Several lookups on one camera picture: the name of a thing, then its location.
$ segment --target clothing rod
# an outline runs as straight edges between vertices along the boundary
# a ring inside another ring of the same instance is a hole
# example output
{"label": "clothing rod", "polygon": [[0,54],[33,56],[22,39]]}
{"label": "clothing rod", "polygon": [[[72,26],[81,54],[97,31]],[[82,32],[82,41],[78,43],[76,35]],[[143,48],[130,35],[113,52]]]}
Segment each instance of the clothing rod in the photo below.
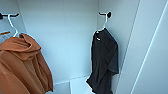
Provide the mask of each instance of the clothing rod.
{"label": "clothing rod", "polygon": [[3,33],[0,33],[0,35],[5,35],[5,34],[8,34],[10,33],[9,31],[8,32],[3,32]]}
{"label": "clothing rod", "polygon": [[100,13],[100,12],[99,12],[99,14],[100,14],[100,15],[107,15],[108,18],[111,17],[111,12],[109,12],[108,14],[103,14],[103,13]]}
{"label": "clothing rod", "polygon": [[[17,17],[17,16],[19,16],[19,13],[17,13],[16,15],[10,15],[10,17]],[[2,15],[0,13],[0,19],[3,19],[3,17],[8,17],[8,15]]]}

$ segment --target white hanger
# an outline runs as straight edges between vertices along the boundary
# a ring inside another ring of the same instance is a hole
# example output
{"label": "white hanger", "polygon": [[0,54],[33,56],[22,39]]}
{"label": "white hanger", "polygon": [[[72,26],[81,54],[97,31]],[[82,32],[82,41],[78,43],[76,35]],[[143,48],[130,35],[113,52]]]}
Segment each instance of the white hanger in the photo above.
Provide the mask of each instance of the white hanger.
{"label": "white hanger", "polygon": [[8,20],[9,20],[11,27],[13,27],[15,29],[15,34],[13,35],[13,37],[15,37],[18,34],[18,30],[13,26],[12,21],[10,19],[10,16],[11,16],[11,14],[8,14]]}
{"label": "white hanger", "polygon": [[104,25],[103,25],[103,29],[105,29],[106,28],[107,19],[111,17],[111,12],[109,12],[109,13],[103,13],[103,14],[100,14],[100,15],[106,15],[106,20],[105,20]]}

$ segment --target orange hoodie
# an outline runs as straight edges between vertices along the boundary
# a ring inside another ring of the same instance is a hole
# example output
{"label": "orange hoodie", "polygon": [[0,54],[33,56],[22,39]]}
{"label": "orange hoodie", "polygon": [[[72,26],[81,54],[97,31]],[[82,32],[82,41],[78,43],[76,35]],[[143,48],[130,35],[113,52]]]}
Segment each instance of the orange hoodie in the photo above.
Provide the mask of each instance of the orange hoodie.
{"label": "orange hoodie", "polygon": [[38,43],[26,34],[0,44],[1,94],[45,94],[53,81]]}

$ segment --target closet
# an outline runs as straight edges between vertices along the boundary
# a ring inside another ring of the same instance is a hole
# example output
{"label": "closet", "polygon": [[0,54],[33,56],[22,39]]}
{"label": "closet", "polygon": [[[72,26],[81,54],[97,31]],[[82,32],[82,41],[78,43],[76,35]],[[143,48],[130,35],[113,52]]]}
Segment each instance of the closet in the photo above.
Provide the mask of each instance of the closet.
{"label": "closet", "polygon": [[[119,47],[113,93],[168,93],[167,0],[0,0],[0,9],[19,13],[11,18],[13,25],[41,46],[54,82],[54,92],[46,94],[94,94],[86,80],[93,34],[105,22],[99,12],[111,12],[106,28]],[[0,33],[8,31],[0,42],[15,33],[4,17]]]}

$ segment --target sleeve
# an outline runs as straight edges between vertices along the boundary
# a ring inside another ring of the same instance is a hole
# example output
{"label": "sleeve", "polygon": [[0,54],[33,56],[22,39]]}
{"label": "sleeve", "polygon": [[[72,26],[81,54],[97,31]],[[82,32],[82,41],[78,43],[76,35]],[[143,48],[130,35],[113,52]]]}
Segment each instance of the sleeve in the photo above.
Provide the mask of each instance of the sleeve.
{"label": "sleeve", "polygon": [[30,94],[17,77],[0,61],[1,94]]}
{"label": "sleeve", "polygon": [[42,84],[43,84],[45,91],[53,91],[52,74],[51,74],[51,71],[50,71],[41,51],[37,54],[37,60],[38,60],[40,67],[41,67],[40,71],[43,74],[43,75],[41,75],[43,77],[40,77],[40,75],[38,75],[38,76],[39,76],[40,80],[43,82]]}
{"label": "sleeve", "polygon": [[115,40],[110,40],[107,45],[109,53],[106,56],[106,62],[108,70],[110,70],[113,75],[119,73],[118,69],[118,45]]}

